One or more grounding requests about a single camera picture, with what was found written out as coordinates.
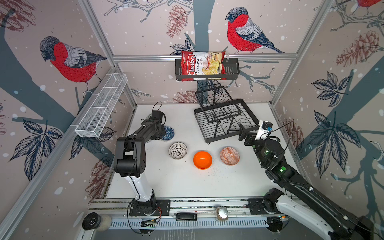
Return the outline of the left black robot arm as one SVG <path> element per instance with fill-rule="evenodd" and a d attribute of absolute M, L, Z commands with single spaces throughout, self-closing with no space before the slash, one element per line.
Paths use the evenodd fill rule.
<path fill-rule="evenodd" d="M 117 140 L 114 172 L 129 182 L 135 200 L 146 205 L 155 201 L 154 190 L 144 174 L 147 166 L 146 143 L 160 140 L 165 134 L 163 121 L 149 118 L 133 134 Z"/>

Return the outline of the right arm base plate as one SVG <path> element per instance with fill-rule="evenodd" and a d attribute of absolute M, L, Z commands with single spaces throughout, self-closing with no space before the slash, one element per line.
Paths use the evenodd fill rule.
<path fill-rule="evenodd" d="M 269 215 L 265 209 L 263 198 L 251 198 L 248 199 L 248 208 L 251 215 Z"/>

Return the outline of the black wire dish rack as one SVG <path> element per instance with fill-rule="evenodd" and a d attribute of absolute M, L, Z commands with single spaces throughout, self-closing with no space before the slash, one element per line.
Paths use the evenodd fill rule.
<path fill-rule="evenodd" d="M 195 118 L 205 142 L 210 143 L 239 136 L 239 125 L 247 132 L 259 129 L 259 120 L 242 99 L 233 99 L 221 84 L 201 87 L 195 92 L 200 105 Z"/>

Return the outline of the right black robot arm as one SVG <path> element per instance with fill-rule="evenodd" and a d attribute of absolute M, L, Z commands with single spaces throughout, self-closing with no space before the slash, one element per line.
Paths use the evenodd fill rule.
<path fill-rule="evenodd" d="M 372 240 L 374 224 L 331 201 L 308 183 L 285 159 L 280 139 L 259 127 L 255 133 L 240 126 L 239 140 L 251 146 L 267 177 L 279 187 L 263 197 L 267 212 L 280 212 L 295 219 L 324 240 Z"/>

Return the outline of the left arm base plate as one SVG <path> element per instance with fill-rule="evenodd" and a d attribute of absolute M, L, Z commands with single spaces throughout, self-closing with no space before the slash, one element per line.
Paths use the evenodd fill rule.
<path fill-rule="evenodd" d="M 170 214 L 170 200 L 139 202 L 133 200 L 129 206 L 130 217 L 159 217 Z"/>

